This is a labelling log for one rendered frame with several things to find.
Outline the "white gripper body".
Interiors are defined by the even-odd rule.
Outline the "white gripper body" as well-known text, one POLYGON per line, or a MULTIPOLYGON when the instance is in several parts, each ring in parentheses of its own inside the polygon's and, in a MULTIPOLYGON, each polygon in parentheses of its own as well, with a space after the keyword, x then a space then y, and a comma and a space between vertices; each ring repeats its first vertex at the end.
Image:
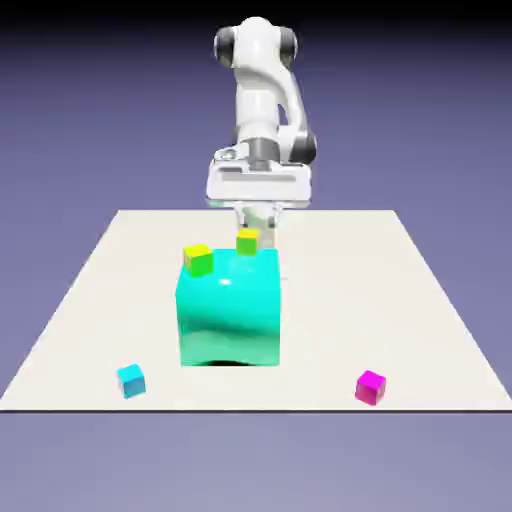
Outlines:
POLYGON ((312 194, 311 168, 303 164, 269 162, 269 170, 249 169, 246 160, 212 161, 206 183, 206 198, 213 207, 239 204, 277 204, 304 208, 312 194))

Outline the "small yellow cube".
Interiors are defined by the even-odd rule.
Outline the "small yellow cube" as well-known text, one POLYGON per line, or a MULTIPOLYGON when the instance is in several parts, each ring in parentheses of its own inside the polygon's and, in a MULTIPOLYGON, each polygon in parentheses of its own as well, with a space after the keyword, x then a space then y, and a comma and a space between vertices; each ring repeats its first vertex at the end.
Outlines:
POLYGON ((208 275, 214 270, 212 249, 206 244, 186 246, 183 250, 184 268, 192 277, 208 275))
POLYGON ((242 256, 255 256, 258 252, 260 231, 241 228, 236 237, 236 252, 242 256))

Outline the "small magenta cube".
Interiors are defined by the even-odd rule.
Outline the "small magenta cube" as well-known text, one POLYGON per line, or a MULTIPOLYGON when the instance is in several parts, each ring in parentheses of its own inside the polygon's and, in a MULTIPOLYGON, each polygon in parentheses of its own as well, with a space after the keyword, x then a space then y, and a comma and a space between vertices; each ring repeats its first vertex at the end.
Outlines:
POLYGON ((357 379, 354 396, 368 405, 376 406, 383 398, 387 379, 371 370, 364 371, 357 379))

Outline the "small cyan cube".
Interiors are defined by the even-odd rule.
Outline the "small cyan cube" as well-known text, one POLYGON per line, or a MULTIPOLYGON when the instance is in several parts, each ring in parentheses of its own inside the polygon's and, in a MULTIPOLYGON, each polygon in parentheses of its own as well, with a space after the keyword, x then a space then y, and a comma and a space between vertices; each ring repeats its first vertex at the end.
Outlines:
POLYGON ((145 376, 138 364, 131 364, 117 370, 117 378, 123 397, 129 399, 146 392, 145 376))

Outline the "large turquoise box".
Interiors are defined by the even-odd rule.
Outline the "large turquoise box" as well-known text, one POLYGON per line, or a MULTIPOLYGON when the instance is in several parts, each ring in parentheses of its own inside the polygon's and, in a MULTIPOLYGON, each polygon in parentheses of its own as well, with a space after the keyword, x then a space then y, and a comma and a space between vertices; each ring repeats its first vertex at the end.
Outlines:
POLYGON ((213 272, 193 277, 182 269, 175 290, 180 362, 252 366, 280 364, 279 253, 242 256, 213 251, 213 272))

